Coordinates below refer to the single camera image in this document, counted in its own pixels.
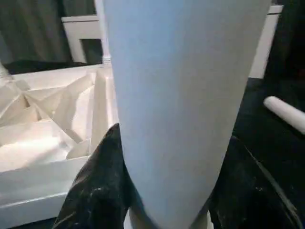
black table top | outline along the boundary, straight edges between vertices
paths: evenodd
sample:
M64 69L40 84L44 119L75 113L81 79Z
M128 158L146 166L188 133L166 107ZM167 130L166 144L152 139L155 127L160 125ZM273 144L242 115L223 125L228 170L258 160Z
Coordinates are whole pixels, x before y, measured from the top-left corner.
M212 197L215 228L303 228L305 137L263 106L271 95L305 110L305 82L249 79Z

white cylinder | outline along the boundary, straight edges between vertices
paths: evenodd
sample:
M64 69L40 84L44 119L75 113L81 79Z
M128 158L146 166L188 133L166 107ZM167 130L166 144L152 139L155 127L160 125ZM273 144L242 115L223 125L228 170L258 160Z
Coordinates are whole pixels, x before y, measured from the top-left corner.
M270 96L264 100L264 105L289 125L305 135L305 113L285 103L284 101Z
M269 6L104 0L124 160L159 228L189 228L214 188Z

white tube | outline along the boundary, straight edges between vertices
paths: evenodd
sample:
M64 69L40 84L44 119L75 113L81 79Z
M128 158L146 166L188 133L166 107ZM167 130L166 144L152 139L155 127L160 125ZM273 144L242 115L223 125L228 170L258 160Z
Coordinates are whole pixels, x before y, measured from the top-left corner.
M264 105L289 125L305 135L305 113L275 96L264 100Z
M186 229L218 178L269 0L104 0L124 160L152 222Z

